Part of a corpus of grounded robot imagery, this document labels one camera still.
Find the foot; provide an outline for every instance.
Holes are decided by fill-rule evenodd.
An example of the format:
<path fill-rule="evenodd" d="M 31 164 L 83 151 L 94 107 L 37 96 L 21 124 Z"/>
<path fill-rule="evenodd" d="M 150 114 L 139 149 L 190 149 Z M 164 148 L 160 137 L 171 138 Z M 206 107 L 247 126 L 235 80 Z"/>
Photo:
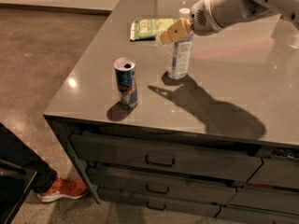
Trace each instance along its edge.
<path fill-rule="evenodd" d="M 37 193 L 37 198 L 43 202 L 53 202 L 60 198 L 79 199 L 88 193 L 87 187 L 81 180 L 67 180 L 58 177 L 43 193 Z"/>

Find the gray drawer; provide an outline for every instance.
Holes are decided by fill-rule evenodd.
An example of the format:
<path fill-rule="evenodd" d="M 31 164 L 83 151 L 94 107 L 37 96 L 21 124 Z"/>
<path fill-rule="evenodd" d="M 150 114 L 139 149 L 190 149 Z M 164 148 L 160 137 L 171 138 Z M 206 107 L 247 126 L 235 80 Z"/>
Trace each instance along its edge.
<path fill-rule="evenodd" d="M 263 166 L 250 179 L 250 183 L 299 189 L 299 160 L 280 158 L 263 159 Z"/>
<path fill-rule="evenodd" d="M 299 216 L 278 214 L 252 208 L 222 207 L 217 219 L 248 224 L 298 224 Z"/>
<path fill-rule="evenodd" d="M 299 214 L 299 193 L 274 189 L 237 189 L 237 194 L 229 204 Z"/>
<path fill-rule="evenodd" d="M 187 175 L 247 181 L 260 158 L 233 151 L 154 142 L 108 135 L 72 135 L 80 159 Z"/>
<path fill-rule="evenodd" d="M 89 168 L 87 175 L 92 183 L 106 189 L 200 203 L 227 204 L 236 194 L 235 188 L 227 188 L 221 183 L 134 170 Z"/>
<path fill-rule="evenodd" d="M 98 194 L 104 201 L 139 205 L 158 211 L 190 213 L 205 217 L 214 217 L 220 212 L 220 207 L 217 205 L 184 202 L 160 197 L 134 194 L 125 191 L 98 189 Z"/>

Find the robotic hand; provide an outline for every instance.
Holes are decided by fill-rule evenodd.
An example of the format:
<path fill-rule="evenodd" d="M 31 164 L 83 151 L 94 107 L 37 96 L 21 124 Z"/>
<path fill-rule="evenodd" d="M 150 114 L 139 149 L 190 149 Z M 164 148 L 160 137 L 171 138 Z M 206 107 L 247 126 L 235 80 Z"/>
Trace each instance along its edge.
<path fill-rule="evenodd" d="M 188 19 L 180 19 L 157 36 L 160 44 L 196 35 L 211 35 L 238 22 L 254 21 L 281 14 L 298 27 L 299 0 L 200 0 Z"/>

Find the soda can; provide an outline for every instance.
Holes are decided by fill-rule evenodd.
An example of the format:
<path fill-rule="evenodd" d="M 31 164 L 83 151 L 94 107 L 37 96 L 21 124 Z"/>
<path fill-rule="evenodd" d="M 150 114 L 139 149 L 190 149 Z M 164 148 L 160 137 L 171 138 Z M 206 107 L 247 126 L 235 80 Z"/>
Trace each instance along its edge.
<path fill-rule="evenodd" d="M 114 69 L 121 105 L 124 108 L 135 108 L 138 104 L 135 61 L 127 57 L 119 58 L 114 62 Z"/>

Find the green package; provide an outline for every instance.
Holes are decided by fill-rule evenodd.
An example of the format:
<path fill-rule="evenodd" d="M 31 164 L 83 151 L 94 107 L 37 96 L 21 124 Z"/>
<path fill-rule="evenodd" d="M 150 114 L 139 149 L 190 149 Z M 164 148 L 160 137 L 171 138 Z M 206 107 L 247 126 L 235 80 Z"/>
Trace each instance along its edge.
<path fill-rule="evenodd" d="M 131 26 L 130 39 L 151 40 L 175 23 L 175 19 L 136 19 Z"/>

